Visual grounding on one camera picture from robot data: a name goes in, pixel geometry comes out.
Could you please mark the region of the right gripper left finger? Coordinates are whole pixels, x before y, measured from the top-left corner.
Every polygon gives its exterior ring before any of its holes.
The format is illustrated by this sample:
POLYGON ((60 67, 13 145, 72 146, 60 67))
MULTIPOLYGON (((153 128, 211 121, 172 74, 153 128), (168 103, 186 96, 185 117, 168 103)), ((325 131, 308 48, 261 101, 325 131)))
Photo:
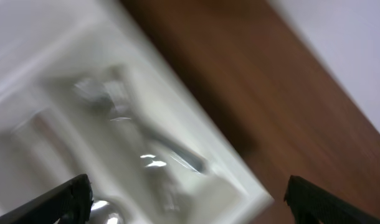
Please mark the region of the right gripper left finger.
POLYGON ((0 216, 0 224, 55 224, 89 221, 93 192, 87 174, 80 174, 0 216))

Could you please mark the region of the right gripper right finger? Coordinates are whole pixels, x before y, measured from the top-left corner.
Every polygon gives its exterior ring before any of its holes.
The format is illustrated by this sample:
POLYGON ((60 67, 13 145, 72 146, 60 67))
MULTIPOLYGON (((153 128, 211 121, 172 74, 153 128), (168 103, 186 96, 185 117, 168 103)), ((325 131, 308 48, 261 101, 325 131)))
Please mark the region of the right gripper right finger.
POLYGON ((284 201, 296 224, 380 224, 380 219, 300 176, 289 178, 284 201))

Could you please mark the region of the steel spoon sideways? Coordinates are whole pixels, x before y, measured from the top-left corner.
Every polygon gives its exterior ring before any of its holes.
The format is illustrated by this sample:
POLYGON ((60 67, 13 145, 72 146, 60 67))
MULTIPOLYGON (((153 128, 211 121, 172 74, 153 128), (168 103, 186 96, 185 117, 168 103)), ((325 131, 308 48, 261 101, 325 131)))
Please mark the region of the steel spoon sideways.
POLYGON ((87 224, 125 224, 119 208, 106 200, 94 200, 87 224))

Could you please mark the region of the steel fork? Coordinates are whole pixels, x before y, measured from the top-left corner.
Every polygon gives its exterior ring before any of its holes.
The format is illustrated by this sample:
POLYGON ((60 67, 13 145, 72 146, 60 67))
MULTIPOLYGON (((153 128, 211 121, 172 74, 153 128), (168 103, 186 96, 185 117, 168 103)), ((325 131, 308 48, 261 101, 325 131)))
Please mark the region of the steel fork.
POLYGON ((172 151, 193 172, 205 173, 205 160, 187 147, 160 133, 148 125, 140 116, 132 87, 121 76, 111 77, 104 82, 87 76, 75 82, 74 93, 89 107, 106 115, 116 132, 132 144, 148 167, 162 167, 160 155, 150 147, 155 141, 172 151))

